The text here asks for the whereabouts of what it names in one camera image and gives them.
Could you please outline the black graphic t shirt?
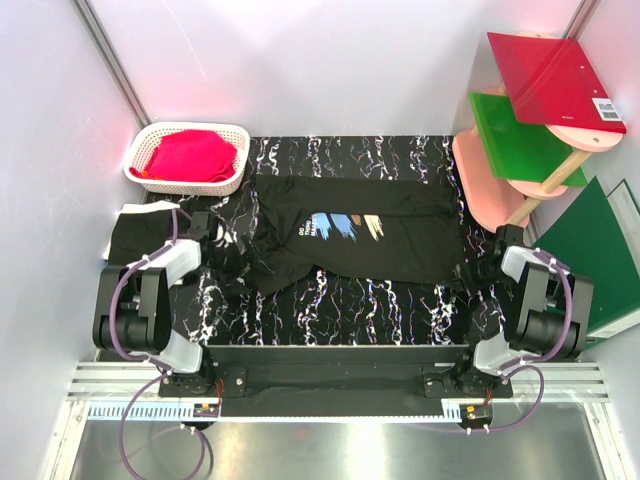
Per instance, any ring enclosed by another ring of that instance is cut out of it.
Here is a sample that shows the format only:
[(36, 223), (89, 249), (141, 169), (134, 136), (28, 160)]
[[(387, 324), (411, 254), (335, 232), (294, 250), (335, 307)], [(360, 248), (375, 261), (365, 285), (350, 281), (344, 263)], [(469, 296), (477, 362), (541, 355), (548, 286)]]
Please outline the black graphic t shirt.
[(456, 195), (418, 181), (258, 175), (251, 279), (270, 295), (314, 268), (439, 284), (464, 261)]

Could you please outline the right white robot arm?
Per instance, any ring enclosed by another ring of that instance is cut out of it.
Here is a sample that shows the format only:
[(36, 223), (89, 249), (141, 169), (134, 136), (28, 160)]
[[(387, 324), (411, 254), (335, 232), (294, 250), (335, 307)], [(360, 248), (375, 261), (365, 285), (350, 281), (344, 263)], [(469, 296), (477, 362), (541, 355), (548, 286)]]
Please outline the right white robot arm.
[(513, 292), (502, 308), (501, 331), (442, 373), (443, 385), (464, 396), (495, 389), (521, 367), (573, 360), (585, 348), (593, 281), (523, 239), (523, 228), (502, 225), (487, 255), (454, 270), (454, 291), (478, 292), (500, 283)]

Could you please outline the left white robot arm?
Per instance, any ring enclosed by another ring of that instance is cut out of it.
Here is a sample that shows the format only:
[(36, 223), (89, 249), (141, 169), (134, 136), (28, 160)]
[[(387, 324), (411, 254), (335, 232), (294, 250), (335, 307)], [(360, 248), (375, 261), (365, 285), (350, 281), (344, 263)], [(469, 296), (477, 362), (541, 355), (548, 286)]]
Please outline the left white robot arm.
[(187, 213), (171, 202), (126, 204), (118, 212), (99, 278), (92, 326), (94, 345), (125, 361), (148, 361), (166, 381), (196, 396), (219, 385), (208, 349), (173, 326), (170, 289), (205, 270), (229, 294), (245, 295), (257, 251), (236, 241), (211, 211)]

